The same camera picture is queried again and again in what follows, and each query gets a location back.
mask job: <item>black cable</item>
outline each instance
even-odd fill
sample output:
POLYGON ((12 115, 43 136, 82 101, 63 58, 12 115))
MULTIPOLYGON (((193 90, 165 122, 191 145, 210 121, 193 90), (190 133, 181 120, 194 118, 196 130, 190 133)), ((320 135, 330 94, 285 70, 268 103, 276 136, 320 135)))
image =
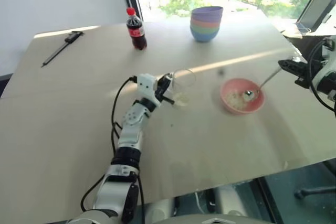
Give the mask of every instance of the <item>black cable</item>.
MULTIPOLYGON (((115 144, 114 144, 114 134, 117 136, 117 138, 119 138, 119 134, 118 134, 115 126, 118 126, 122 130, 122 127, 120 126, 120 124, 118 122, 114 121, 114 111, 115 111, 115 107, 117 105, 117 99, 118 99, 119 94, 120 94, 121 90, 123 89, 123 87, 129 81, 132 81, 132 80, 134 80, 134 77, 130 77, 129 79, 127 79, 121 85, 121 87, 119 88, 119 90, 117 92, 117 95, 115 96, 115 99, 114 99, 112 113, 111 113, 111 123, 112 123, 111 142, 112 142, 113 154, 116 152, 115 144)), ((86 209, 84 207, 84 200, 85 200, 85 198, 103 180, 103 178, 104 178, 104 175, 101 176, 101 178, 93 186, 91 186, 90 189, 83 195, 83 197, 82 197, 82 199, 80 201, 80 208, 82 209, 83 212, 86 211, 86 209)), ((140 191, 140 199, 141 199, 141 222, 142 222, 142 224, 145 224, 145 202, 144 202, 144 195, 143 195, 143 189, 142 189, 142 183, 141 183, 140 175, 138 175, 138 183, 139 183, 139 191, 140 191)))
POLYGON ((118 123, 118 122, 114 122, 115 124, 116 124, 116 126, 118 126, 119 127, 119 129, 121 129, 122 130, 122 127, 120 126, 120 124, 118 123))
MULTIPOLYGON (((117 92, 117 95, 115 96, 115 99, 114 99, 114 103, 113 103, 113 108, 112 108, 112 115, 111 115, 111 122, 112 122, 112 131, 111 131, 111 142, 112 142, 112 149, 113 149, 113 154, 116 152, 116 149, 115 149, 115 144, 114 144, 114 135, 113 133, 115 133, 115 135, 117 136, 117 138, 119 138, 119 134, 118 132, 116 131, 116 127, 115 125, 117 125, 120 129, 122 129, 122 127, 119 125, 118 122, 114 122, 114 111, 115 111, 115 107, 116 107, 116 104, 117 104, 117 99, 118 99, 118 96, 121 92, 121 90, 123 89, 123 87, 129 82, 133 80, 133 77, 130 77, 129 79, 127 79, 127 81, 125 81, 122 86, 119 88, 118 92, 117 92)), ((84 201, 86 199, 86 197, 89 195, 89 193, 96 187, 98 186, 98 184, 103 180, 104 178, 104 175, 101 176, 101 178, 93 185, 90 187, 89 190, 86 191, 86 193, 83 195, 81 201, 80 201, 80 208, 82 209, 83 212, 86 211, 85 207, 84 207, 84 201)))
POLYGON ((308 83, 309 83, 309 86, 311 88, 311 91, 313 92, 313 94, 315 95, 316 99, 324 106, 326 107, 327 109, 331 110, 331 111, 334 111, 334 109, 332 107, 330 107, 329 105, 327 105, 319 96, 319 94, 317 93, 313 83, 312 83, 312 62, 313 62, 313 59, 314 59, 314 56, 315 56, 315 53, 317 52, 317 50, 319 50, 321 48, 321 46, 324 44, 324 41, 321 41, 319 43, 317 43, 312 51, 310 52, 309 56, 308 56, 308 83))
POLYGON ((85 207, 84 207, 84 200, 85 198, 89 195, 89 193, 96 187, 98 186, 98 184, 103 180, 104 175, 100 177, 100 179, 93 185, 90 187, 89 190, 87 190, 87 192, 83 195, 82 200, 80 201, 80 208, 82 209, 83 212, 86 211, 85 207))
POLYGON ((115 107, 117 105, 117 100, 119 97, 119 94, 121 92, 121 90, 123 89, 123 87, 125 87, 125 85, 129 82, 133 80, 133 77, 128 78, 119 88, 119 90, 117 91, 117 95, 115 96, 114 102, 113 102, 113 107, 112 107, 112 114, 111 114, 111 124, 112 124, 112 133, 111 133, 111 143, 112 143, 112 149, 113 149, 113 154, 116 152, 115 149, 115 144, 114 144, 114 137, 113 137, 113 133, 115 132, 116 135, 118 134, 116 131, 116 128, 114 126, 114 111, 115 111, 115 107))
POLYGON ((145 224, 145 199, 143 197, 143 190, 142 190, 140 174, 138 175, 138 183, 139 183, 140 199, 141 199, 141 223, 145 224))

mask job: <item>stacked bowls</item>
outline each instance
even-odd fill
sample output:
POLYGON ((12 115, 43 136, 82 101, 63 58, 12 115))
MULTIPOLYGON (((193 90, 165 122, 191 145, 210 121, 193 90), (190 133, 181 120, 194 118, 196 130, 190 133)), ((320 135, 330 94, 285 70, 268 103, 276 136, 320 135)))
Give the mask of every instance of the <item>stacked bowls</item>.
POLYGON ((205 6, 191 13, 190 30, 195 40, 207 42, 216 37, 221 24, 223 8, 205 6))

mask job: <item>pink bowl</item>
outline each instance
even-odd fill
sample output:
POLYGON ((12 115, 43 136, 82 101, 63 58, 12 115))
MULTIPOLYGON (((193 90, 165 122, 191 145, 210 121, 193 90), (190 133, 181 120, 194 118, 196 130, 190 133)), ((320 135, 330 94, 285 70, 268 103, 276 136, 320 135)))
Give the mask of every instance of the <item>pink bowl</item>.
POLYGON ((195 20, 195 19, 191 19, 190 20, 190 24, 195 24, 198 26, 202 26, 202 27, 218 27, 220 26, 220 22, 217 23, 211 23, 211 22, 203 22, 203 21, 199 21, 199 20, 195 20))
POLYGON ((243 94, 244 91, 246 90, 252 90, 252 91, 259 90, 259 86, 257 84, 246 79, 236 78, 228 80, 222 85, 220 90, 221 90, 220 97, 222 99, 224 107, 228 111, 236 115, 253 113, 259 110, 264 105, 265 102, 264 93, 262 90, 260 90, 257 98, 253 101, 247 102, 247 106, 243 110, 234 108, 227 103, 225 98, 230 92, 238 92, 238 94, 243 94))

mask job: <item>white wall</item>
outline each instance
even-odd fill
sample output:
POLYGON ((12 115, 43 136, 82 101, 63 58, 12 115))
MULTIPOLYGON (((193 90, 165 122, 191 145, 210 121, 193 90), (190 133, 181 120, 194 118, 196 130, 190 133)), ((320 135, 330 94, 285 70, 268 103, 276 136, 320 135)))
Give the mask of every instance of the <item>white wall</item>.
POLYGON ((34 34, 125 22, 125 9, 125 0, 0 0, 0 76, 13 71, 34 34))

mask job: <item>purple bowl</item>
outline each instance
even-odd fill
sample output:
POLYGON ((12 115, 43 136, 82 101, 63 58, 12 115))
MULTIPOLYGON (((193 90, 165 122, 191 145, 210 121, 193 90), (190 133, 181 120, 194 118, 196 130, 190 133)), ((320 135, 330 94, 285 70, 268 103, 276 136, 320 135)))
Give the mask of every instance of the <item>purple bowl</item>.
POLYGON ((204 6, 200 8, 196 8, 192 10, 192 14, 200 14, 200 15, 222 15, 223 8, 221 6, 204 6))
POLYGON ((201 22, 219 23, 222 20, 222 16, 212 16, 212 15, 191 15, 191 18, 201 22))

